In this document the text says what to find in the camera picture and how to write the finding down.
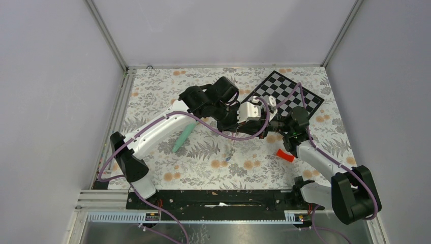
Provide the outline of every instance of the floral tablecloth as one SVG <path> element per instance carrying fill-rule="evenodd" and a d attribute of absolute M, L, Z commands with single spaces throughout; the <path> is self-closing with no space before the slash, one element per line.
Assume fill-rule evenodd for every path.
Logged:
<path fill-rule="evenodd" d="M 131 132 L 173 103 L 178 95 L 192 85 L 214 83 L 228 77 L 239 90 L 242 101 L 273 70 L 323 97 L 325 102 L 310 119 L 310 130 L 317 144 L 340 162 L 355 165 L 343 122 L 324 68 L 205 68 L 138 70 L 127 107 L 122 133 Z M 205 119 L 216 127 L 216 121 Z M 173 145 L 181 131 L 156 146 L 144 161 L 150 169 L 157 189 L 215 190 L 215 189 L 290 189 L 293 178 L 329 185 L 329 182 L 308 163 L 295 159 L 292 163 L 276 156 L 283 147 L 282 137 L 269 133 L 265 139 L 236 141 L 235 153 L 226 161 L 231 141 L 196 126 L 193 133 L 176 152 Z M 121 174 L 118 165 L 112 175 Z M 124 178 L 112 180 L 108 189 L 128 189 Z"/>

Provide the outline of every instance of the green marker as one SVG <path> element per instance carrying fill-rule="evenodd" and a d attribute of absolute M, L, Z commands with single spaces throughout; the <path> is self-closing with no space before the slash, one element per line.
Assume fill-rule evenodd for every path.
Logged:
<path fill-rule="evenodd" d="M 191 123 L 190 125 L 186 126 L 184 131 L 181 133 L 181 135 L 178 137 L 177 141 L 175 142 L 174 148 L 172 149 L 172 152 L 178 151 L 178 149 L 184 144 L 186 139 L 190 136 L 192 131 L 195 129 L 195 127 L 199 124 L 198 121 Z"/>

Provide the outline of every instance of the wire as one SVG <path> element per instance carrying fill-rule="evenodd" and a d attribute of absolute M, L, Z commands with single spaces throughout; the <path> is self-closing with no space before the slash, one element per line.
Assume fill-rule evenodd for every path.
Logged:
<path fill-rule="evenodd" d="M 319 234 L 319 232 L 317 231 L 318 229 L 321 229 L 321 230 L 327 230 L 327 231 L 332 231 L 332 232 L 335 232 L 335 233 L 337 233 L 337 234 L 339 234 L 340 236 L 342 236 L 349 244 L 352 244 L 352 242 L 347 238 L 347 236 L 346 235 L 344 235 L 343 233 L 341 233 L 341 232 L 339 232 L 339 231 L 337 231 L 337 230 L 334 230 L 334 229 L 331 229 L 331 228 L 325 228 L 325 227 L 317 227 L 316 225 L 315 225 L 315 223 L 314 223 L 314 220 L 315 220 L 315 216 L 314 216 L 314 214 L 316 213 L 316 210 L 317 210 L 317 208 L 318 207 L 320 207 L 320 205 L 316 205 L 316 207 L 313 209 L 313 214 L 311 215 L 311 223 L 312 223 L 312 227 L 313 227 L 313 229 L 314 229 L 314 231 L 315 231 L 315 233 L 317 234 L 317 236 L 323 241 L 323 243 L 325 243 L 325 244 L 328 244 L 324 239 L 323 239 L 323 237 Z"/>
<path fill-rule="evenodd" d="M 359 178 L 359 176 L 357 174 L 355 174 L 351 169 L 349 169 L 348 167 L 344 166 L 343 164 L 341 164 L 340 162 L 338 162 L 337 160 L 335 160 L 334 158 L 332 158 L 330 155 L 328 155 L 325 151 L 323 151 L 322 149 L 318 148 L 316 146 L 316 144 L 313 142 L 313 138 L 311 137 L 310 134 L 310 130 L 309 128 L 307 128 L 307 133 L 309 135 L 309 140 L 310 140 L 310 144 L 312 145 L 312 147 L 314 147 L 315 150 L 317 150 L 318 152 L 320 152 L 323 156 L 325 156 L 327 159 L 329 159 L 331 162 L 335 163 L 336 165 L 338 165 L 339 167 L 341 167 L 342 169 L 346 170 L 347 172 L 349 172 L 353 177 L 355 177 L 355 179 L 364 187 L 364 189 L 366 190 L 366 192 L 368 193 L 369 197 L 371 198 L 371 200 L 373 201 L 373 205 L 374 205 L 374 212 L 373 215 L 371 215 L 370 217 L 364 218 L 364 220 L 373 220 L 376 216 L 377 216 L 377 212 L 378 212 L 378 206 L 377 206 L 377 201 L 376 198 L 374 197 L 373 193 L 371 192 L 371 190 L 369 189 L 369 187 L 365 184 L 365 182 L 363 182 L 363 180 L 361 180 L 361 178 Z"/>
<path fill-rule="evenodd" d="M 312 207 L 311 203 L 309 203 L 309 210 L 307 211 L 308 216 L 311 214 L 312 210 L 313 210 L 313 207 Z"/>
<path fill-rule="evenodd" d="M 257 98 L 257 99 L 259 99 L 264 105 L 265 105 L 265 108 L 266 108 L 266 111 L 269 111 L 269 106 L 268 106 L 268 103 L 264 100 L 264 99 L 262 99 L 262 98 Z M 265 118 L 265 123 L 263 124 L 263 126 L 262 126 L 262 128 L 256 133 L 256 134 L 254 134 L 254 135 L 252 135 L 252 136 L 248 136 L 248 137 L 233 137 L 233 136 L 228 136 L 228 135 L 225 135 L 225 134 L 223 134 L 223 133 L 221 133 L 220 131 L 218 131 L 217 129 L 215 129 L 215 128 L 213 128 L 212 126 L 210 126 L 209 124 L 207 124 L 207 123 L 205 123 L 203 120 L 201 120 L 200 118 L 198 118 L 198 117 L 196 117 L 196 116 L 194 116 L 194 115 L 192 115 L 192 114 L 189 114 L 189 113 L 187 113 L 187 112 L 182 112 L 182 111 L 175 111 L 175 112 L 171 112 L 171 113 L 168 113 L 168 114 L 166 114 L 166 116 L 167 116 L 167 119 L 169 119 L 170 117 L 172 117 L 172 116 L 174 116 L 174 115 L 185 115 L 185 116 L 188 116 L 188 117 L 191 117 L 191 118 L 193 118 L 194 120 L 197 120 L 197 121 L 199 121 L 199 123 L 201 123 L 201 124 L 203 124 L 205 127 L 207 127 L 208 129 L 210 129 L 210 130 L 212 130 L 213 132 L 215 132 L 215 133 L 217 133 L 218 135 L 221 135 L 221 136 L 223 136 L 223 137 L 225 137 L 225 138 L 227 138 L 227 139 L 231 139 L 231 140 L 236 140 L 236 141 L 247 141 L 247 140 L 250 140 L 250 139 L 253 139 L 253 138 L 255 138 L 255 137 L 257 137 L 257 136 L 259 136 L 265 129 L 266 129 L 266 127 L 268 126 L 268 123 L 269 123 L 269 118 L 270 118 L 270 113 L 266 113 L 266 118 Z M 117 179 L 117 178 L 121 178 L 121 177 L 124 177 L 124 175 L 123 174 L 121 174 L 121 175 L 116 175 L 116 176 L 113 176 L 113 177 L 110 177 L 110 178 L 106 178 L 106 179 L 102 179 L 102 174 L 103 174 L 103 171 L 105 171 L 105 168 L 106 168 L 106 166 L 108 166 L 108 164 L 114 159 L 114 157 L 121 151 L 121 150 L 123 150 L 126 146 L 128 146 L 130 143 L 132 143 L 133 141 L 135 141 L 139 136 L 141 136 L 145 131 L 147 131 L 148 129 L 150 129 L 151 127 L 153 127 L 154 125 L 156 125 L 157 123 L 159 123 L 160 121 L 162 121 L 162 120 L 164 120 L 164 119 L 166 119 L 165 117 L 160 117 L 160 118 L 158 118 L 158 119 L 156 119 L 156 120 L 154 120 L 153 122 L 151 122 L 148 126 L 146 126 L 144 129 L 142 129 L 140 132 L 138 132 L 135 136 L 134 136 L 134 138 L 131 138 L 130 140 L 128 140 L 127 142 L 125 142 L 122 146 L 120 146 L 117 150 L 115 150 L 115 152 L 108 158 L 108 160 L 106 160 L 106 162 L 102 165 L 102 167 L 100 168 L 100 170 L 99 170 L 99 174 L 97 175 L 97 180 L 98 181 L 100 181 L 100 182 L 107 182 L 107 181 L 110 181 L 110 180 L 113 180 L 113 179 Z"/>
<path fill-rule="evenodd" d="M 304 93 L 303 93 L 303 90 L 302 90 L 302 84 L 301 84 L 301 82 L 298 82 L 296 84 L 296 86 L 293 88 L 292 92 L 290 92 L 290 94 L 283 101 L 281 101 L 280 103 L 278 103 L 277 106 L 276 106 L 276 108 L 279 108 L 281 105 L 283 105 L 285 102 L 287 102 L 289 100 L 289 98 L 292 96 L 293 92 L 297 88 L 299 88 L 299 92 L 301 93 L 302 104 L 303 104 L 304 108 L 306 108 L 307 105 L 305 103 Z M 324 157 L 326 157 L 327 159 L 329 159 L 331 162 L 335 163 L 337 166 L 339 166 L 342 169 L 344 169 L 347 172 L 349 172 L 364 187 L 365 191 L 368 193 L 368 196 L 371 198 L 371 201 L 373 202 L 373 205 L 374 205 L 373 215 L 371 215 L 370 217 L 364 218 L 364 220 L 372 220 L 372 219 L 374 219 L 377 216 L 378 206 L 377 206 L 376 198 L 374 197 L 374 195 L 371 192 L 371 190 L 369 189 L 369 187 L 351 169 L 349 169 L 348 167 L 346 167 L 342 163 L 338 162 L 336 159 L 332 158 L 330 155 L 328 155 L 322 149 L 318 148 L 316 146 L 316 144 L 314 143 L 313 138 L 311 137 L 310 129 L 308 127 L 307 127 L 307 134 L 308 134 L 308 137 L 309 137 L 309 140 L 310 140 L 310 144 L 311 144 L 311 146 L 315 150 L 317 150 L 318 152 L 320 152 L 320 154 L 322 154 Z"/>
<path fill-rule="evenodd" d="M 170 241 L 172 241 L 172 242 L 174 242 L 174 243 L 177 243 L 177 244 L 181 244 L 179 241 L 176 241 L 176 240 L 174 240 L 172 237 L 169 237 L 168 235 L 166 235 L 166 234 L 163 234 L 162 232 L 160 232 L 160 231 L 156 231 L 156 230 L 153 230 L 153 229 L 151 229 L 151 228 L 147 228 L 147 227 L 143 227 L 143 229 L 144 229 L 144 231 L 146 231 L 146 230 L 149 230 L 149 231 L 151 231 L 151 232 L 153 232 L 153 233 L 156 233 L 157 235 L 161 235 L 161 236 L 163 236 L 164 238 L 166 238 L 166 239 L 168 239 L 168 240 L 170 240 Z"/>
<path fill-rule="evenodd" d="M 187 234 L 187 231 L 186 231 L 186 229 L 184 228 L 184 226 L 182 225 L 182 223 L 173 215 L 173 214 L 171 214 L 169 211 L 167 211 L 167 210 L 164 210 L 163 208 L 161 208 L 161 207 L 157 207 L 156 205 L 154 205 L 154 204 L 152 204 L 152 203 L 150 203 L 150 202 L 148 202 L 147 200 L 145 200 L 145 198 L 143 198 L 142 196 L 141 196 L 141 194 L 139 194 L 139 192 L 137 192 L 136 190 L 135 190 L 135 194 L 136 194 L 136 196 L 138 196 L 139 197 L 139 199 L 141 200 L 141 201 L 143 201 L 145 204 L 147 204 L 148 206 L 150 206 L 150 207 L 152 207 L 152 208 L 155 208 L 155 209 L 157 209 L 157 210 L 159 210 L 159 211 L 162 211 L 162 212 L 164 212 L 165 214 L 167 214 L 167 215 L 169 215 L 169 217 L 171 217 L 173 220 L 175 220 L 177 223 L 178 223 L 178 225 L 180 226 L 180 228 L 181 228 L 181 230 L 184 232 L 184 235 L 186 235 L 186 240 L 187 240 L 187 244 L 189 244 L 190 243 L 190 239 L 189 239 L 189 235 Z M 170 237 L 168 237 L 168 236 L 166 236 L 165 234 L 161 234 L 162 236 L 164 236 L 164 237 L 166 237 L 166 238 L 168 238 L 169 240 L 171 240 L 171 241 L 173 241 L 173 242 L 175 242 L 175 243 L 180 243 L 180 242 L 177 242 L 177 241 L 175 241 L 174 239 L 172 239 L 172 238 L 170 238 Z"/>
<path fill-rule="evenodd" d="M 269 106 L 268 106 L 268 103 L 264 100 L 264 99 L 262 99 L 262 98 L 257 98 L 258 100 L 260 100 L 264 105 L 265 105 L 265 111 L 269 111 Z M 194 115 L 192 115 L 192 114 L 189 114 L 189 113 L 186 113 L 186 112 L 182 112 L 182 111 L 175 111 L 175 112 L 172 112 L 172 113 L 168 113 L 168 114 L 166 114 L 166 116 L 167 116 L 167 118 L 165 118 L 165 117 L 160 117 L 160 118 L 158 118 L 158 119 L 156 119 L 155 121 L 153 121 L 153 122 L 151 122 L 148 126 L 146 126 L 144 129 L 142 129 L 141 131 L 139 131 L 138 133 L 136 133 L 136 135 L 133 137 L 133 138 L 131 138 L 131 139 L 129 139 L 127 142 L 125 142 L 122 146 L 120 146 L 117 150 L 115 150 L 115 152 L 108 158 L 108 160 L 106 160 L 106 162 L 102 165 L 102 167 L 100 168 L 100 170 L 99 170 L 99 173 L 98 173 L 98 176 L 97 176 L 97 179 L 98 179 L 98 181 L 101 181 L 101 182 L 107 182 L 107 181 L 110 181 L 110 180 L 113 180 L 113 179 L 117 179 L 117 178 L 121 178 L 121 177 L 124 177 L 124 174 L 122 174 L 122 175 L 116 175 L 116 176 L 113 176 L 113 177 L 110 177 L 110 178 L 106 178 L 106 179 L 102 179 L 102 174 L 103 174 L 103 171 L 105 171 L 105 168 L 106 168 L 106 166 L 108 166 L 108 164 L 112 161 L 112 159 L 114 159 L 114 157 L 121 151 L 121 150 L 123 150 L 126 146 L 128 146 L 130 143 L 132 143 L 133 141 L 135 141 L 139 136 L 141 136 L 145 131 L 147 131 L 148 129 L 150 129 L 151 127 L 153 127 L 154 125 L 156 125 L 157 123 L 159 123 L 160 121 L 162 121 L 162 120 L 164 120 L 164 119 L 169 119 L 169 117 L 171 117 L 171 116 L 174 116 L 174 115 L 178 115 L 178 114 L 181 114 L 181 115 L 185 115 L 185 116 L 189 116 L 189 117 L 191 117 L 191 118 L 193 118 L 193 119 L 195 119 L 195 120 L 197 120 L 197 121 L 199 121 L 201 124 L 203 124 L 204 126 L 206 126 L 207 128 L 209 128 L 210 130 L 212 130 L 212 131 L 214 131 L 215 133 L 217 133 L 217 134 L 219 134 L 219 135 L 221 135 L 221 136 L 223 136 L 223 137 L 225 137 L 225 138 L 228 138 L 228 139 L 231 139 L 231 140 L 237 140 L 237 141 L 246 141 L 246 140 L 250 140 L 250 139 L 253 139 L 253 138 L 255 138 L 255 137 L 257 137 L 257 136 L 259 136 L 265 129 L 266 129 L 266 127 L 268 126 L 268 123 L 269 123 L 269 118 L 270 118 L 270 113 L 266 113 L 266 118 L 265 118 L 265 123 L 263 124 L 263 126 L 262 126 L 262 128 L 256 133 L 256 134 L 254 134 L 254 135 L 252 135 L 252 136 L 249 136 L 249 137 L 243 137 L 243 138 L 239 138 L 239 137 L 233 137 L 233 136 L 228 136 L 228 135 L 225 135 L 225 134 L 223 134 L 223 133 L 221 133 L 220 131 L 218 131 L 218 130 L 216 130 L 216 129 L 214 129 L 212 126 L 210 126 L 210 125 L 208 125 L 207 123 L 205 123 L 203 120 L 201 120 L 200 118 L 198 118 L 198 117 L 196 117 L 196 116 L 194 116 Z M 186 232 L 186 229 L 184 228 L 184 226 L 181 224 L 181 222 L 173 215 L 173 214 L 171 214 L 170 212 L 168 212 L 168 211 L 166 211 L 166 210 L 164 210 L 163 208 L 161 208 L 161 207 L 157 207 L 157 206 L 155 206 L 155 205 L 153 205 L 153 204 L 151 204 L 150 202 L 148 202 L 148 201 L 146 201 L 136 190 L 135 190 L 135 194 L 139 197 L 139 199 L 141 200 L 141 201 L 143 201 L 144 203 L 146 203 L 147 205 L 149 205 L 149 206 L 151 206 L 151 207 L 153 207 L 153 208 L 155 208 L 155 209 L 158 209 L 159 211 L 162 211 L 162 212 L 164 212 L 164 213 L 166 213 L 167 215 L 169 215 L 173 220 L 175 220 L 177 223 L 178 223 L 178 225 L 180 226 L 180 228 L 182 229 L 182 231 L 184 232 L 184 234 L 186 235 L 186 240 L 187 240 L 187 243 L 189 243 L 189 235 L 187 234 L 187 232 Z M 170 238 L 170 237 L 168 237 L 168 236 L 166 236 L 165 234 L 162 234 L 162 233 L 160 233 L 160 235 L 162 235 L 162 236 L 164 236 L 164 237 L 166 237 L 166 238 L 168 238 L 169 240 L 172 240 L 173 242 L 176 242 L 175 240 L 173 240 L 172 238 Z"/>

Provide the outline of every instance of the white wall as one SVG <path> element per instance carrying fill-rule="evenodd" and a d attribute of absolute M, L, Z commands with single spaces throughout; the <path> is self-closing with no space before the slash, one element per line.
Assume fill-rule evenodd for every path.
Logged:
<path fill-rule="evenodd" d="M 430 1 L 365 1 L 327 69 L 391 244 L 430 239 L 430 12 Z"/>
<path fill-rule="evenodd" d="M 121 70 L 84 1 L 0 4 L 0 243 L 61 242 Z"/>
<path fill-rule="evenodd" d="M 320 64 L 355 0 L 95 0 L 129 65 Z"/>

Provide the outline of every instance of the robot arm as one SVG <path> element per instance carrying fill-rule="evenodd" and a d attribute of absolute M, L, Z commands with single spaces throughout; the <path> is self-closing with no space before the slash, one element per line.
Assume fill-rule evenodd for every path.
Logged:
<path fill-rule="evenodd" d="M 282 134 L 287 151 L 312 165 L 331 182 L 331 187 L 326 187 L 312 180 L 303 181 L 301 177 L 293 187 L 295 195 L 298 196 L 295 201 L 332 208 L 338 218 L 346 224 L 373 213 L 373 203 L 354 178 L 312 147 L 306 131 L 309 125 L 309 115 L 305 108 L 295 107 L 287 116 L 281 116 L 277 114 L 273 97 L 266 97 L 269 104 L 269 111 L 266 111 L 266 109 L 260 108 L 254 99 L 251 102 L 240 104 L 236 101 L 237 94 L 238 88 L 226 77 L 220 78 L 213 85 L 191 86 L 179 95 L 178 101 L 175 101 L 171 107 L 137 129 L 136 132 L 146 129 L 139 137 L 135 137 L 136 132 L 124 136 L 119 132 L 112 134 L 113 151 L 120 148 L 125 141 L 134 139 L 115 156 L 115 159 L 126 180 L 133 184 L 135 191 L 144 198 L 148 198 L 156 192 L 148 174 L 149 169 L 142 160 L 143 157 L 174 131 L 184 128 L 194 121 L 189 116 L 177 114 L 168 117 L 168 114 L 183 112 L 192 113 L 198 118 L 212 117 L 217 121 L 219 131 L 254 135 L 264 126 L 266 114 L 271 113 L 270 122 L 259 138 L 266 137 L 269 131 Z M 380 210 L 380 200 L 370 171 L 364 166 L 359 166 L 354 170 L 372 190 L 378 200 Z"/>

